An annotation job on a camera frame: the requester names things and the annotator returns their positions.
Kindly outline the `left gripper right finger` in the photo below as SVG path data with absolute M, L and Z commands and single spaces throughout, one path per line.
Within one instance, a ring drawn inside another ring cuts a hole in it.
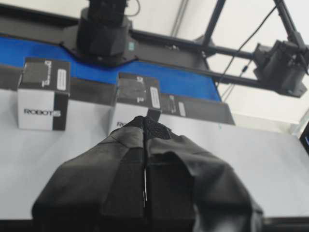
M 154 232 L 259 232 L 263 211 L 234 169 L 145 118 L 148 211 Z

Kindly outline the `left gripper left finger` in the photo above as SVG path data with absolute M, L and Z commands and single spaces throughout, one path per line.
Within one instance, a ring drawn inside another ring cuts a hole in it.
M 141 232 L 144 117 L 61 164 L 32 208 L 37 232 Z

